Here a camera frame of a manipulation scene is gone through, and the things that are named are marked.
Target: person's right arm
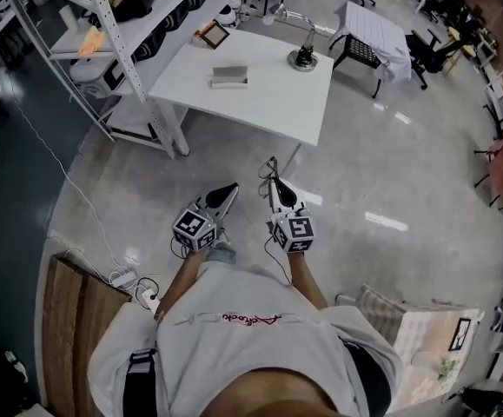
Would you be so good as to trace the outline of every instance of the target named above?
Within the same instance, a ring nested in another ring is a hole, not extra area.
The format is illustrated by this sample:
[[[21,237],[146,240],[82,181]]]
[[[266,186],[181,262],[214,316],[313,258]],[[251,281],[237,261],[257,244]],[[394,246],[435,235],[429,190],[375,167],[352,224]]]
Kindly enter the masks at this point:
[[[328,303],[309,271],[305,255],[302,252],[288,254],[288,262],[294,287],[319,310],[327,308]]]

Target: white shelving unit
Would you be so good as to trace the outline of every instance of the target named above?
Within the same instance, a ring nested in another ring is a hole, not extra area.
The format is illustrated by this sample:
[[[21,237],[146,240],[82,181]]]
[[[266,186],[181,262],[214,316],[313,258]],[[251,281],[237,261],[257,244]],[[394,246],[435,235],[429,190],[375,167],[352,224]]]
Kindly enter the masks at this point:
[[[125,75],[124,82],[113,92],[122,99],[103,116],[92,109],[84,95],[71,82],[68,73],[59,64],[60,60],[78,57],[77,51],[89,29],[87,19],[80,18],[78,31],[66,30],[56,43],[49,47],[30,21],[21,0],[8,1],[25,32],[56,77],[111,140],[114,140],[113,137],[118,137],[142,143],[162,149],[172,158],[175,155],[174,142],[179,153],[183,155],[189,153],[189,147],[180,127],[187,109],[151,100],[148,92],[176,52],[190,41],[196,30],[215,18],[229,0],[206,0],[201,8],[189,12],[177,30],[165,36],[155,56],[135,64],[131,60],[133,52],[183,0],[155,0],[152,5],[153,9],[147,16],[123,23],[116,23],[108,0],[70,0],[95,13],[105,32],[105,42],[102,48],[85,58],[94,57],[96,60],[106,62],[116,59]]]

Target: lamp head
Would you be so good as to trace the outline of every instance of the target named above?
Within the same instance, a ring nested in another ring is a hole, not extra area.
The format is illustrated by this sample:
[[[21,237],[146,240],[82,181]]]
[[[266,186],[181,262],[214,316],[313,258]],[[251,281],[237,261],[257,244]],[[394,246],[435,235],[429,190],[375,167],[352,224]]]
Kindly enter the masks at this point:
[[[277,3],[268,8],[267,15],[262,18],[262,22],[266,25],[272,24],[276,18],[286,20],[288,18],[288,10],[284,3]]]

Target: white cylinder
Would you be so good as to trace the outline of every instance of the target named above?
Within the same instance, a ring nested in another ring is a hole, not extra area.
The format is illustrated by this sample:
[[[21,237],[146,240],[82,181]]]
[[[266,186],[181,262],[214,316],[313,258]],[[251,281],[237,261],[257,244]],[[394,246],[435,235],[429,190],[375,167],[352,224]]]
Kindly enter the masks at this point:
[[[66,23],[66,27],[70,31],[79,30],[79,23],[77,23],[76,16],[74,16],[74,12],[71,10],[70,6],[66,4],[63,8],[60,9],[60,17],[63,22]]]

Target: wooden photo frame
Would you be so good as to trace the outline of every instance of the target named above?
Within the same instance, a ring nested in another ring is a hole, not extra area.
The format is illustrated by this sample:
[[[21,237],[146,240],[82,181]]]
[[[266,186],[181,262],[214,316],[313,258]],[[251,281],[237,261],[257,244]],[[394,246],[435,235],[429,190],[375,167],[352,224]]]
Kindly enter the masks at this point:
[[[201,38],[207,42],[213,50],[216,50],[224,40],[230,35],[222,25],[214,20],[201,34]]]
[[[448,349],[449,351],[460,351],[463,348],[470,327],[470,318],[460,318],[458,320],[458,326],[456,327],[456,331],[453,333],[452,343],[450,343],[450,348]]]

